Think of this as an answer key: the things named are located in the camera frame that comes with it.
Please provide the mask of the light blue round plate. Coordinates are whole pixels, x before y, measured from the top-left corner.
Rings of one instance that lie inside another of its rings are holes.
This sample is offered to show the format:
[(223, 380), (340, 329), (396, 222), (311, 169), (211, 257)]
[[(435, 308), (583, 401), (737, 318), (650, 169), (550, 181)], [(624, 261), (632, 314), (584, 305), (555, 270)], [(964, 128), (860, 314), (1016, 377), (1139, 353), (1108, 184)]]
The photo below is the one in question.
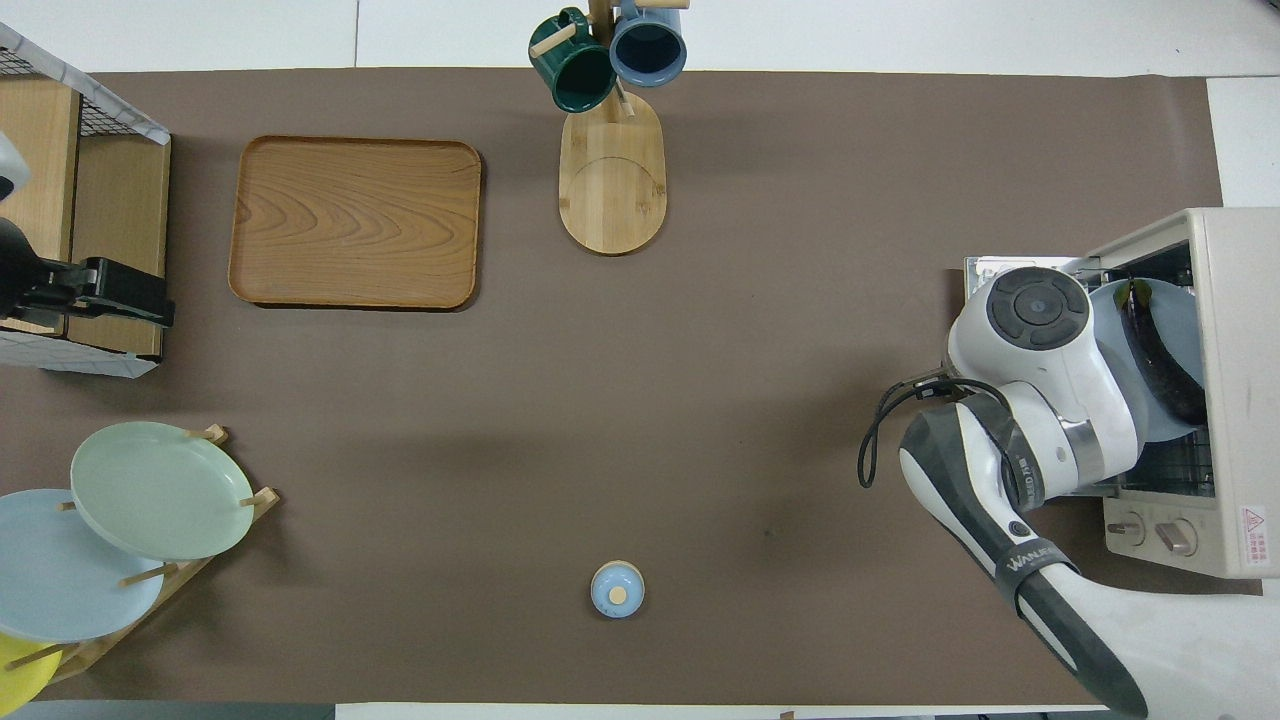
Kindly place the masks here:
[[(1172, 359), (1197, 383), (1203, 384), (1204, 366), (1201, 355), (1196, 297), (1183, 287), (1160, 279), (1143, 277), (1142, 281), (1152, 290), (1152, 313), (1158, 337)], [(1094, 336), (1098, 345), (1119, 355), (1128, 375), (1140, 379), (1135, 357), (1123, 329), (1120, 310), (1115, 305), (1116, 291), (1125, 286), (1125, 281), (1114, 281), (1089, 292), (1094, 309)], [(1148, 443), (1178, 439), (1193, 432), (1193, 425), (1180, 421), (1165, 411), (1143, 380), (1139, 391), (1148, 410), (1146, 432)]]

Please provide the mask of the wooden stepped shelf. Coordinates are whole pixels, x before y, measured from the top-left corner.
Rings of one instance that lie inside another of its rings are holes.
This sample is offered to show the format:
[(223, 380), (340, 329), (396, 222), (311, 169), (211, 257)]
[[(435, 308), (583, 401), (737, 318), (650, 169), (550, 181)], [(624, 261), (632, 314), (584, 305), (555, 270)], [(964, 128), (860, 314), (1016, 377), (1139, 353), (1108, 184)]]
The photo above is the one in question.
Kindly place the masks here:
[[(164, 278), (170, 145), (44, 76), (0, 79), (0, 218), (40, 258), (109, 258)], [(119, 316), (0, 327), (160, 361), (165, 328)]]

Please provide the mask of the pale green plate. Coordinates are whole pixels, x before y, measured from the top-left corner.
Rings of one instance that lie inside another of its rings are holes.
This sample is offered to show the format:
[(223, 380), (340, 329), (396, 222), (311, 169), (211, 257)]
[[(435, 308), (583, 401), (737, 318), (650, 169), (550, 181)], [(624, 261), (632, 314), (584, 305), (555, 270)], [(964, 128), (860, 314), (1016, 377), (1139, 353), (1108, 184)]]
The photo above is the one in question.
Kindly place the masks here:
[(70, 461), (70, 492), (106, 542), (157, 561), (195, 561), (238, 544), (253, 523), (253, 495), (232, 456), (210, 439), (159, 421), (124, 421), (84, 439)]

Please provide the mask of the wooden plate rack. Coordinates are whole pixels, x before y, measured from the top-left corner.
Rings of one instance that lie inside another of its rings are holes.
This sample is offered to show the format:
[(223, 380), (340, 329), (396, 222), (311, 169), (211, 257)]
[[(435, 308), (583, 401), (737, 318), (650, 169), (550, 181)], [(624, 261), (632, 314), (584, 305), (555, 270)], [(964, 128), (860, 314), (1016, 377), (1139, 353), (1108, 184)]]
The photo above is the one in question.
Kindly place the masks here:
[[(220, 425), (216, 425), (216, 424), (215, 425), (210, 425), (209, 428), (206, 428), (204, 430), (188, 430), (188, 429), (184, 429), (184, 430), (187, 430), (189, 436), (195, 436), (195, 437), (210, 439), (211, 442), (214, 442), (215, 445), (218, 445), (220, 448), (224, 450), (223, 445), (224, 445), (224, 442), (227, 439), (227, 432)], [(251, 484), (251, 482), (250, 482), (250, 486), (251, 486), (251, 489), (253, 491), (253, 495), (244, 501), (244, 505), (247, 505), (247, 506), (250, 506), (250, 507), (253, 509), (253, 523), (251, 525), (251, 528), (252, 528), (271, 509), (274, 509), (275, 505), (278, 505), (278, 502), (279, 502), (280, 498), (279, 498), (278, 492), (275, 492), (271, 488), (268, 488), (268, 487), (255, 488)], [(70, 493), (70, 501), (60, 503), (59, 509), (61, 511), (72, 510), (74, 512), (78, 512), (77, 509), (76, 509), (76, 506), (74, 506), (73, 496), (72, 496), (72, 492), (70, 492), (70, 469), (69, 469), (69, 486), (65, 488), (65, 491), (68, 491)], [(61, 661), (60, 661), (60, 665), (59, 665), (58, 670), (55, 671), (55, 674), (50, 679), (50, 682), (58, 682), (58, 680), (61, 680), (64, 678), (73, 676), (76, 674), (79, 674), (82, 671), (87, 670), (88, 667), (91, 667), (106, 652), (109, 652), (110, 650), (113, 650), (120, 641), (123, 641), (128, 634), (131, 634), (137, 626), (140, 626), (150, 616), (152, 616), (163, 605), (165, 605), (168, 601), (170, 601), (186, 584), (188, 584), (197, 574), (200, 574), (219, 555), (215, 555), (215, 556), (211, 556), (211, 557), (207, 557), (207, 559), (195, 560), (195, 561), (157, 561), (157, 560), (148, 559), (148, 560), (159, 562), (160, 566), (157, 569), (151, 570), (151, 571), (145, 571), (145, 573), (142, 573), (140, 575), (128, 577), (127, 579), (122, 580), (120, 584), (123, 587), (128, 587), (128, 585), (133, 585), (136, 583), (140, 583), (140, 582), (142, 582), (142, 580), (145, 580), (145, 579), (147, 579), (150, 577), (163, 577), (163, 579), (164, 579), (163, 588), (161, 588), (161, 592), (160, 592), (160, 594), (159, 594), (155, 605), (138, 621), (133, 623), (132, 625), (129, 625), (129, 626), (127, 626), (124, 629), (120, 629), (119, 632), (111, 633), (109, 635), (102, 635), (102, 637), (99, 637), (99, 638), (95, 638), (95, 639), (91, 639), (91, 641), (82, 641), (82, 642), (76, 642), (76, 643), (60, 644), (63, 647)]]

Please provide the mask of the wooden serving tray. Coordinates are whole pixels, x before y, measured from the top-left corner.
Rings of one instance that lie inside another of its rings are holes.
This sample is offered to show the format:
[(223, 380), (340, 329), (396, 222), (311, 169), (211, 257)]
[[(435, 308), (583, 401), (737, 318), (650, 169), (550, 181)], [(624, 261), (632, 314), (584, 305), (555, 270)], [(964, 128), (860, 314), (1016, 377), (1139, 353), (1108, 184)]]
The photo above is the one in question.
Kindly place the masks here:
[(228, 284), (260, 306), (458, 310), (477, 286), (481, 195), (483, 159), (461, 141), (253, 138)]

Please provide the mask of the light blue racked plate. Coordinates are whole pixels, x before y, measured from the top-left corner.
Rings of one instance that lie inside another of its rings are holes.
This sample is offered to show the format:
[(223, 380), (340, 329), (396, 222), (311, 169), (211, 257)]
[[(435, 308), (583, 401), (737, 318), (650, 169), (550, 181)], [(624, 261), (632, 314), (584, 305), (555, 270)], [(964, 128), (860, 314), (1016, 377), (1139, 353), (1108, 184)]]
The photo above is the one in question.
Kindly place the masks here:
[(0, 496), (0, 632), (55, 644), (91, 641), (138, 621), (164, 579), (122, 580), (157, 569), (102, 539), (65, 489)]

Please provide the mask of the dark purple eggplant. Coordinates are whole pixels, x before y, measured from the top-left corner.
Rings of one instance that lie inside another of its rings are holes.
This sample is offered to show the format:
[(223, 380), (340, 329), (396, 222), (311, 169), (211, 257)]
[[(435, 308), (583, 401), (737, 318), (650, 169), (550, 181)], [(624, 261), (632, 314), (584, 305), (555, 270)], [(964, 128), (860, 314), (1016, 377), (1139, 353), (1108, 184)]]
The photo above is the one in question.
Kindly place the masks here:
[(1170, 416), (1190, 427), (1207, 424), (1204, 389), (1169, 351), (1155, 322), (1155, 291), (1149, 282), (1130, 278), (1115, 291), (1114, 304), (1135, 366)]

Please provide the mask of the dark green mug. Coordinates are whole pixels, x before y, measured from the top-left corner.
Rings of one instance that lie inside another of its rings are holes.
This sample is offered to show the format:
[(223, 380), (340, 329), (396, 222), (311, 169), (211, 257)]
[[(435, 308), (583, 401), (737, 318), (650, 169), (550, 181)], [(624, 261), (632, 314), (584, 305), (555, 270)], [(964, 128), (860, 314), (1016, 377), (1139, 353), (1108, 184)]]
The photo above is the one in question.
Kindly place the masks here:
[(614, 90), (617, 74), (608, 49), (593, 35), (588, 15), (566, 6), (540, 23), (527, 44), (532, 68), (567, 113), (584, 113)]

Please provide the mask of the blue mug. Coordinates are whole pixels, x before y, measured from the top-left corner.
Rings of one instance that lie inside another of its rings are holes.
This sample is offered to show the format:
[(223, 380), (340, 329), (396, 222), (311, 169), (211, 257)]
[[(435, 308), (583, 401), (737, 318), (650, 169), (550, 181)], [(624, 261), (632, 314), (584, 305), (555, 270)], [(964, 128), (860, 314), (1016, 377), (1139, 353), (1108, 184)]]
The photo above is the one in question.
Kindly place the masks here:
[(611, 40), (617, 76), (637, 87), (658, 87), (685, 68), (687, 47), (681, 14), (689, 0), (614, 0), (620, 9)]

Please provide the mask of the wooden mug tree stand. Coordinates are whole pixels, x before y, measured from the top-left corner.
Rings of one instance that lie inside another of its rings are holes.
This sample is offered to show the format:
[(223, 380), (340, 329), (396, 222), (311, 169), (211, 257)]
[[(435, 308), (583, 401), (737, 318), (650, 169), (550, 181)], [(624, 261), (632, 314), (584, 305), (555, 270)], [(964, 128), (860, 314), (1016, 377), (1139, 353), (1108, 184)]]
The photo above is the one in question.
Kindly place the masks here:
[[(607, 49), (614, 0), (588, 0), (591, 33)], [(668, 181), (659, 117), (625, 88), (596, 108), (567, 113), (559, 146), (559, 217), (572, 238), (602, 256), (635, 252), (666, 220)]]

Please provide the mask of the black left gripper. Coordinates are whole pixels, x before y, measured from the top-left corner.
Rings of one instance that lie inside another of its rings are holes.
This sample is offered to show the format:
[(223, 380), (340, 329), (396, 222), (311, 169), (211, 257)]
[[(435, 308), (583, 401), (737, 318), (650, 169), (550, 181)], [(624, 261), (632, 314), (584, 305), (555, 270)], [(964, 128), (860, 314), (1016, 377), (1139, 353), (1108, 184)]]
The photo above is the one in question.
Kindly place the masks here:
[[(177, 305), (164, 278), (109, 258), (83, 264), (44, 261), (20, 281), (20, 319), (119, 316), (173, 327)], [(88, 305), (81, 296), (90, 287)]]

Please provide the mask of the beige toaster oven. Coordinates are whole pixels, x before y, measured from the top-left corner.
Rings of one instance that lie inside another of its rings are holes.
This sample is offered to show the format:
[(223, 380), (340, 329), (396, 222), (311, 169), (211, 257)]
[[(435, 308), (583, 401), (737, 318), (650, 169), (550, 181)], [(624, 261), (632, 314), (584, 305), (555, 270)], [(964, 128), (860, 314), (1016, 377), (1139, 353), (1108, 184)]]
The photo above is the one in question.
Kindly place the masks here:
[[(1078, 258), (1089, 291), (1155, 278), (1196, 297), (1211, 437), (1212, 498), (1108, 488), (1103, 521), (1137, 512), (1121, 556), (1228, 579), (1280, 580), (1280, 208), (1193, 208)], [(1171, 555), (1155, 525), (1185, 518), (1199, 548)]]

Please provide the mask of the yellow plate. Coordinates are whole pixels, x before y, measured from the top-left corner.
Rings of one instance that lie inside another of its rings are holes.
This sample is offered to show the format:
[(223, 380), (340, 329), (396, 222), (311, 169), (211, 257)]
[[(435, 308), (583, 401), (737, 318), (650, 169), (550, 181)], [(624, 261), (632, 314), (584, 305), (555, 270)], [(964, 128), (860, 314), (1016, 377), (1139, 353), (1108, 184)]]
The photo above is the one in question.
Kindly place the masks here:
[(58, 670), (63, 647), (0, 633), (0, 717), (35, 698)]

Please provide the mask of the brown table mat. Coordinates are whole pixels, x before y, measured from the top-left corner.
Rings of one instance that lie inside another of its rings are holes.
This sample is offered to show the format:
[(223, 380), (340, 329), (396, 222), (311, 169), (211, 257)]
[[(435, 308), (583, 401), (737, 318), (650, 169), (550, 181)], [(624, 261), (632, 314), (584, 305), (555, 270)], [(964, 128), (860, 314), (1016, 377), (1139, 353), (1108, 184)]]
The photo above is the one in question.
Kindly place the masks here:
[[(970, 255), (1073, 255), (1221, 204), (1203, 79), (687, 73), (669, 210), (602, 258), (521, 69), (105, 74), (173, 136), (163, 363), (0, 366), (0, 493), (114, 421), (223, 424), (282, 497), (47, 700), (1087, 705), (902, 483)], [(257, 307), (227, 282), (266, 135), (456, 138), (484, 169), (456, 313)], [(644, 577), (609, 619), (604, 562)]]

